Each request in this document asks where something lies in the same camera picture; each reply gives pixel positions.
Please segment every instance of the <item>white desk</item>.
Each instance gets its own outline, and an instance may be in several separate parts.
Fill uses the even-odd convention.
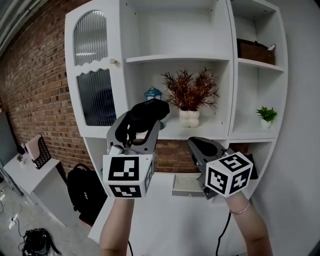
[[[135,200],[129,239],[134,255],[214,255],[227,222],[227,205],[213,205],[205,198],[172,196],[173,182],[173,174],[155,173],[146,197]],[[105,201],[88,235],[97,243],[113,202],[113,198]],[[219,255],[245,251],[243,237],[232,217],[221,239]]]
[[[68,188],[56,166],[59,160],[51,158],[41,169],[37,169],[29,154],[24,154],[25,164],[20,165],[17,155],[4,170],[14,182],[45,212],[63,225],[68,225],[75,216]]]

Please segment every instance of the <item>green plant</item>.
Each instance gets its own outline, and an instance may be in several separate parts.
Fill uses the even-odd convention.
[[[21,154],[18,154],[18,156],[16,157],[16,159],[18,160],[18,162],[21,162],[23,159],[23,156]]]
[[[261,117],[263,120],[266,120],[267,122],[275,119],[277,115],[277,112],[274,111],[274,108],[267,109],[264,106],[261,109],[257,109],[256,112],[259,114],[259,117]]]
[[[214,75],[204,67],[195,79],[187,70],[177,72],[177,78],[169,72],[162,74],[172,105],[183,111],[197,111],[201,106],[216,107],[215,97],[219,97]]]

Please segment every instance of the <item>brown box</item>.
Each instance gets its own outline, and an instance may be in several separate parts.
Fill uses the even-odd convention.
[[[251,42],[243,39],[236,39],[238,48],[238,58],[263,62],[271,65],[276,64],[275,51],[257,42]]]

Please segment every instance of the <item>teal lantern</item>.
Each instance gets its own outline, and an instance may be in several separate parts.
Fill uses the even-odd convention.
[[[152,100],[152,99],[161,100],[162,92],[159,91],[157,88],[152,86],[149,90],[147,90],[144,93],[144,96],[145,96],[147,101],[148,100]],[[160,122],[160,130],[162,130],[163,128],[165,128],[165,125],[164,125],[163,122]]]

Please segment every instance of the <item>white vase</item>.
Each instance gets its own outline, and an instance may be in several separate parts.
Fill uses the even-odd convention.
[[[264,130],[269,129],[271,126],[271,121],[266,121],[264,119],[260,120],[261,126]]]
[[[180,125],[183,128],[198,127],[199,126],[199,116],[200,116],[199,111],[183,111],[180,109],[179,110]]]

